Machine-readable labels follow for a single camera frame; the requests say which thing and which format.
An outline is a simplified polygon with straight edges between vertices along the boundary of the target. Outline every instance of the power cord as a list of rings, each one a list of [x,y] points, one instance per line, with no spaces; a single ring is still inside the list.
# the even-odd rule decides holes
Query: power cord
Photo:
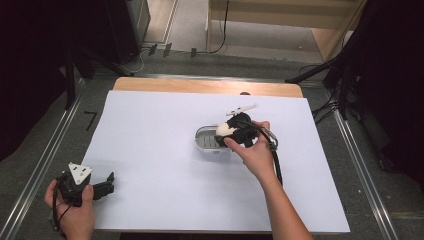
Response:
[[[120,67],[123,68],[123,69],[125,69],[129,73],[138,73],[138,72],[140,72],[144,68],[144,61],[143,61],[143,58],[141,57],[141,55],[143,55],[143,53],[145,53],[145,52],[147,52],[149,50],[150,50],[150,48],[147,48],[147,49],[145,48],[145,50],[142,50],[140,52],[140,54],[138,55],[139,56],[139,59],[140,59],[140,62],[141,62],[141,67],[139,69],[137,69],[137,70],[131,70],[131,69],[126,68],[124,65],[120,65]]]
[[[315,124],[319,124],[323,119],[325,119],[326,117],[330,116],[334,111],[338,110],[341,106],[340,103],[338,101],[333,101],[331,102],[331,100],[333,100],[333,95],[336,92],[336,88],[333,89],[332,93],[330,94],[330,97],[328,99],[328,101],[326,103],[324,103],[324,105],[322,105],[320,108],[312,110],[312,116],[313,119],[315,120],[318,117],[318,114],[323,111],[326,108],[330,108],[329,111],[327,111],[326,113],[324,113],[318,120],[315,120]],[[350,108],[353,112],[353,114],[355,115],[355,117],[360,121],[361,120],[361,116],[359,114],[359,112],[357,111],[356,107],[350,103],[350,102],[346,102],[345,105],[343,106],[345,109],[346,108]]]
[[[66,239],[66,235],[62,232],[62,229],[60,228],[60,220],[65,215],[66,212],[71,208],[71,206],[68,206],[68,208],[60,215],[58,216],[57,207],[60,206],[57,205],[57,198],[59,193],[59,186],[62,184],[62,182],[65,180],[66,175],[62,174],[58,179],[56,186],[54,187],[53,191],[53,207],[52,207],[52,216],[50,220],[53,220],[53,227],[56,232],[58,232],[63,238]]]
[[[221,48],[224,46],[225,40],[227,38],[227,18],[228,18],[228,6],[229,5],[230,5],[230,1],[227,0],[227,7],[226,7],[226,10],[225,10],[225,18],[224,18],[224,39],[222,40],[221,46],[217,50],[215,50],[215,51],[212,51],[212,52],[209,52],[209,51],[198,52],[198,54],[202,54],[202,53],[214,54],[214,53],[219,52],[221,50]]]
[[[278,179],[278,181],[280,182],[280,184],[282,186],[283,185],[283,177],[281,176],[280,160],[278,159],[278,155],[277,155],[277,148],[278,148],[277,137],[271,132],[271,130],[265,128],[265,130],[267,132],[267,133],[265,133],[262,130],[262,128],[256,126],[253,123],[246,122],[246,121],[238,121],[238,120],[235,120],[235,122],[239,122],[239,123],[242,123],[242,124],[247,124],[250,127],[256,129],[268,141],[268,149],[271,151],[272,157],[274,158],[275,174],[277,175],[277,179]]]
[[[220,1],[218,1],[218,8],[219,9],[221,9],[221,7],[220,7]],[[222,35],[222,37],[224,37],[224,30],[222,29],[222,24],[221,24],[221,11],[220,11],[220,14],[219,14],[220,16],[219,16],[219,30],[221,31],[221,35]],[[227,44],[225,44],[225,50],[224,50],[224,52],[226,52],[228,50],[228,45]]]
[[[317,66],[319,66],[319,64],[310,64],[310,65],[303,66],[299,69],[299,75],[302,75],[303,69],[308,68],[308,67],[317,67]]]

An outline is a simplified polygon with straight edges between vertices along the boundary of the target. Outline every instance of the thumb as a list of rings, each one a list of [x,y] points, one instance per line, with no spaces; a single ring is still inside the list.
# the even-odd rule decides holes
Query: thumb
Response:
[[[84,190],[82,191],[81,197],[82,197],[82,205],[86,205],[86,204],[91,205],[91,203],[93,202],[93,197],[94,197],[93,185],[88,184],[87,186],[85,186]]]
[[[240,144],[229,137],[224,138],[224,143],[228,146],[229,149],[233,150],[238,155],[240,155],[244,149],[244,147],[240,146]]]

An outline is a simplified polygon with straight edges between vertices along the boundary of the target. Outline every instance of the dark curtain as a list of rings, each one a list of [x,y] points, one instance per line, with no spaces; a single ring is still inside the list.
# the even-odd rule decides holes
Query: dark curtain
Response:
[[[380,6],[365,34],[352,43],[352,64],[361,77],[356,90],[389,138],[377,150],[424,189],[424,2],[368,4]],[[375,125],[368,127],[372,132]]]
[[[62,43],[43,0],[0,3],[0,161],[65,90]]]

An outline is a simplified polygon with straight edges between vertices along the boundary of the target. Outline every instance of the wire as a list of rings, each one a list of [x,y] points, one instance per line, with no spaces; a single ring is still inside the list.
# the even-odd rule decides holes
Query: wire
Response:
[[[314,119],[316,118],[316,116],[318,115],[318,113],[323,110],[324,108],[327,108],[328,104],[330,103],[330,101],[333,99],[333,95],[336,92],[336,88],[333,89],[333,91],[330,94],[330,97],[328,98],[328,101],[324,103],[324,105],[322,105],[320,108],[315,109],[312,111],[313,117]]]
[[[63,215],[65,215],[65,213],[71,208],[72,206],[71,205],[69,205],[68,206],[68,208],[66,208],[66,210],[62,213],[62,215],[60,215],[60,218],[59,218],[59,223],[60,223],[60,220],[62,220],[62,217],[63,217]]]
[[[246,122],[246,121],[239,121],[239,120],[234,120],[234,122],[244,123],[249,125],[250,127],[253,127],[265,137],[265,139],[268,141],[270,145],[273,144],[268,134],[266,134],[260,127],[256,126],[255,124]],[[277,139],[275,140],[276,140],[276,146],[275,146],[276,148],[278,146],[278,140]],[[278,159],[277,151],[276,149],[275,150],[271,149],[271,146],[270,146],[270,151],[271,151],[272,157],[274,158],[275,174],[277,175],[277,179],[280,182],[280,184],[283,185],[283,177],[281,176],[280,160]]]
[[[229,5],[230,5],[230,1],[227,0],[227,8],[225,10],[225,18],[224,18],[224,39],[222,40],[221,46],[213,52],[205,51],[205,52],[198,52],[198,54],[202,54],[202,53],[214,54],[214,53],[219,52],[219,50],[221,50],[221,48],[224,46],[225,40],[227,38],[227,17],[228,17],[228,6]]]
[[[335,110],[337,109],[337,107],[332,107],[330,109],[330,111],[328,111],[327,113],[325,113],[320,119],[318,119],[317,121],[315,121],[315,124],[320,123],[324,118],[328,117],[331,115],[331,113],[333,113]]]
[[[65,174],[62,174],[62,176],[60,176],[60,178],[57,180],[56,186],[54,187],[54,191],[53,191],[53,222],[54,222],[54,229],[57,232],[61,232],[60,229],[60,222],[57,216],[57,207],[56,203],[57,203],[57,194],[59,192],[59,185],[62,183],[63,179],[65,178]]]
[[[303,66],[303,67],[301,67],[300,69],[299,69],[299,75],[302,75],[302,70],[303,69],[305,69],[305,68],[307,68],[307,67],[316,67],[316,66],[319,66],[319,64],[311,64],[311,65],[306,65],[306,66]]]
[[[221,9],[221,7],[220,7],[220,1],[218,1],[218,9]],[[221,24],[221,12],[222,11],[219,11],[219,30],[221,30],[221,35],[224,37],[225,36],[225,33],[224,33],[224,30],[222,29],[222,24]],[[224,51],[224,53],[226,52],[228,50],[228,45],[227,44],[225,44],[225,51]]]
[[[141,55],[143,55],[143,53],[145,53],[145,52],[147,52],[147,51],[149,51],[150,50],[150,48],[147,48],[147,49],[145,49],[145,50],[142,50],[141,52],[140,52],[140,54],[138,55],[139,56],[139,58],[140,58],[140,62],[141,62],[141,67],[139,68],[139,69],[137,69],[137,70],[130,70],[130,69],[128,69],[128,68],[126,68],[126,67],[124,67],[123,65],[120,65],[120,67],[122,67],[123,69],[125,69],[127,72],[130,72],[130,73],[138,73],[138,72],[140,72],[141,70],[143,70],[143,68],[144,68],[144,61],[143,61],[143,58],[141,58]]]
[[[313,110],[313,111],[312,111],[313,117],[314,117],[314,118],[316,118],[316,117],[318,116],[318,114],[319,114],[322,110],[324,110],[324,109],[326,109],[326,108],[329,108],[329,107],[338,107],[338,104],[339,104],[339,102],[331,102],[331,103],[327,103],[327,104],[323,105],[323,106],[322,106],[321,108],[319,108],[319,109]]]

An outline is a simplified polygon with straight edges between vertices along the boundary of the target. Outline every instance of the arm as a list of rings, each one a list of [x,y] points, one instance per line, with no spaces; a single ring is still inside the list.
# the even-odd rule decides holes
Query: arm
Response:
[[[53,207],[53,193],[57,180],[53,180],[47,187],[44,202]],[[56,208],[60,220],[60,227],[68,240],[89,240],[94,229],[94,210],[92,206],[94,190],[93,186],[87,185],[82,192],[81,207],[70,207],[64,203],[60,193],[58,194]]]
[[[269,129],[269,122],[255,124]],[[312,239],[284,189],[278,181],[273,165],[273,157],[268,150],[267,140],[260,135],[255,145],[244,148],[230,138],[225,144],[243,159],[243,163],[256,176],[264,190],[274,240]]]

